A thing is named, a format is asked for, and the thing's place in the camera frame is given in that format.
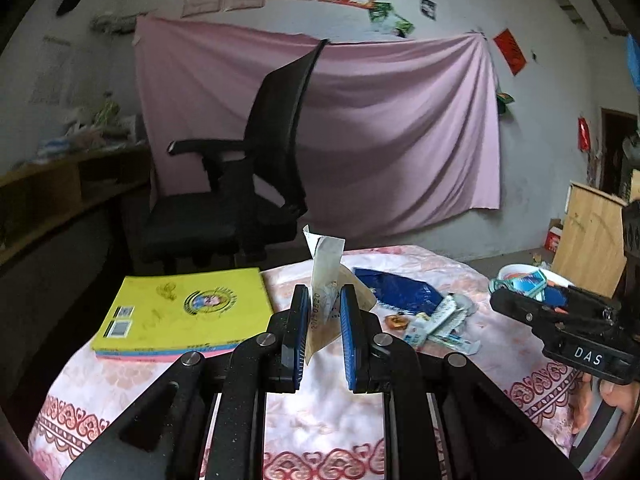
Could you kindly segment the red hanging ornament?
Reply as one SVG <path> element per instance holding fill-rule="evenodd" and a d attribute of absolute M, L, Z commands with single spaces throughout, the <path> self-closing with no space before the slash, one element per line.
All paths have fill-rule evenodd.
<path fill-rule="evenodd" d="M 590 129 L 587 119 L 584 116 L 579 116 L 578 121 L 578 150 L 582 153 L 589 153 L 591 151 L 591 138 Z"/>

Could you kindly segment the pile of papers on desk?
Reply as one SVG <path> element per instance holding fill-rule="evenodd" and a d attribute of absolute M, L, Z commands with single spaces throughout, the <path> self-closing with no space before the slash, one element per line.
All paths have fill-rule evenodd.
<path fill-rule="evenodd" d="M 107 90 L 95 112 L 87 107 L 74 108 L 66 118 L 63 135 L 41 141 L 32 162 L 43 165 L 80 152 L 120 150 L 147 143 L 142 116 L 124 116 L 113 92 Z"/>

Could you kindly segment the red paper on wall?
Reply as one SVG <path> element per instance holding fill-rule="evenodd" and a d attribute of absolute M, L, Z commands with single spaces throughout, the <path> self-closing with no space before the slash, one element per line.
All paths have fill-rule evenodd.
<path fill-rule="evenodd" d="M 526 66 L 527 61 L 512 32 L 506 28 L 495 36 L 494 41 L 508 64 L 511 74 L 516 76 Z"/>

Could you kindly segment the black office chair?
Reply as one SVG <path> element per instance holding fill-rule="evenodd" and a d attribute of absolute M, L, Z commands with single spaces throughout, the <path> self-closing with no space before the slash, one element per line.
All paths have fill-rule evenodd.
<path fill-rule="evenodd" d="M 192 139 L 168 144 L 171 157 L 201 159 L 209 189 L 160 198 L 142 232 L 141 253 L 170 268 L 198 270 L 221 260 L 258 263 L 269 245 L 294 240 L 306 214 L 306 192 L 296 162 L 296 136 L 321 40 L 301 58 L 262 80 L 240 140 Z"/>

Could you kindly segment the red cardboard box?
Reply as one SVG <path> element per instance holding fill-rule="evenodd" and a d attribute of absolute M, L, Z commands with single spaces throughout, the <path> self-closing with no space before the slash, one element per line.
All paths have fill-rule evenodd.
<path fill-rule="evenodd" d="M 563 222 L 561 219 L 551 219 L 548 225 L 546 239 L 544 240 L 544 249 L 554 254 L 558 250 L 560 240 L 563 233 Z"/>

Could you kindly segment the blue snack bag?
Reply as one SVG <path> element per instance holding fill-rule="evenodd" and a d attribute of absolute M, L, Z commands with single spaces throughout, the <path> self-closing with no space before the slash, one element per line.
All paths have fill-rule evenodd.
<path fill-rule="evenodd" d="M 444 300 L 433 286 L 412 278 L 363 268 L 355 268 L 352 272 L 379 302 L 402 312 L 431 315 Z"/>

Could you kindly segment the beige transparent wrapper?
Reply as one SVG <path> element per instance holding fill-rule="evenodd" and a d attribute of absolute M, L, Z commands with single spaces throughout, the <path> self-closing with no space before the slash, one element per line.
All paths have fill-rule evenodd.
<path fill-rule="evenodd" d="M 358 306 L 370 311 L 378 302 L 370 288 L 342 263 L 344 238 L 314 234 L 309 226 L 303 234 L 312 259 L 310 281 L 311 314 L 306 339 L 305 362 L 341 335 L 340 292 L 355 287 Z"/>

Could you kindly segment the small black white photo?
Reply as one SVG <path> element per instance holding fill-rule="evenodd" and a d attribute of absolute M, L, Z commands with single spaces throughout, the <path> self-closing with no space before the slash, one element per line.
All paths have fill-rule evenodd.
<path fill-rule="evenodd" d="M 433 0 L 421 0 L 420 10 L 424 16 L 432 21 L 437 18 L 437 3 Z"/>

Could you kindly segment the pink hanging sheet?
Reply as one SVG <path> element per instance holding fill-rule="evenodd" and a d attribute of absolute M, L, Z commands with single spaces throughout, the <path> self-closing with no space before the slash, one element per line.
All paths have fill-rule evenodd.
<path fill-rule="evenodd" d="M 140 18 L 138 95 L 166 195 L 204 192 L 182 139 L 239 139 L 272 70 L 317 45 L 304 35 Z M 356 240 L 500 205 L 495 73 L 477 34 L 329 44 L 312 72 L 296 157 L 311 225 Z"/>

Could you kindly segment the yellow book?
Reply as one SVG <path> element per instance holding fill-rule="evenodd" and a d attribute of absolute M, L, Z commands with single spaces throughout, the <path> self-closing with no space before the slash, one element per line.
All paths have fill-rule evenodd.
<path fill-rule="evenodd" d="M 91 349 L 100 358 L 169 362 L 216 356 L 265 331 L 272 307 L 257 269 L 127 276 Z"/>

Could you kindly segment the green poster on wall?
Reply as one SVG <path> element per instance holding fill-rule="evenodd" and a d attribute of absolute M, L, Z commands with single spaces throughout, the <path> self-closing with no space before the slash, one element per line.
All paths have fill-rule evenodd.
<path fill-rule="evenodd" d="M 373 3 L 369 18 L 372 28 L 381 34 L 408 38 L 414 31 L 414 25 L 400 16 L 390 2 Z"/>

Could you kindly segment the white green wrapper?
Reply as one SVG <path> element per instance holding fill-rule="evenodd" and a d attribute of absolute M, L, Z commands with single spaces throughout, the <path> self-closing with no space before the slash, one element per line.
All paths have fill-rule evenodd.
<path fill-rule="evenodd" d="M 414 316 L 402 335 L 414 350 L 420 350 L 427 342 L 466 356 L 480 350 L 479 340 L 463 337 L 466 320 L 476 312 L 477 306 L 467 296 L 449 294 L 444 297 L 432 314 L 421 312 Z"/>

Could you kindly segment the wooden cabinet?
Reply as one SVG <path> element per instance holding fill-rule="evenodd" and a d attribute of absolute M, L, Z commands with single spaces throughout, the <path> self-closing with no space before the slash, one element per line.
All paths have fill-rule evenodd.
<path fill-rule="evenodd" d="M 572 182 L 551 270 L 575 286 L 611 298 L 625 270 L 621 198 Z"/>

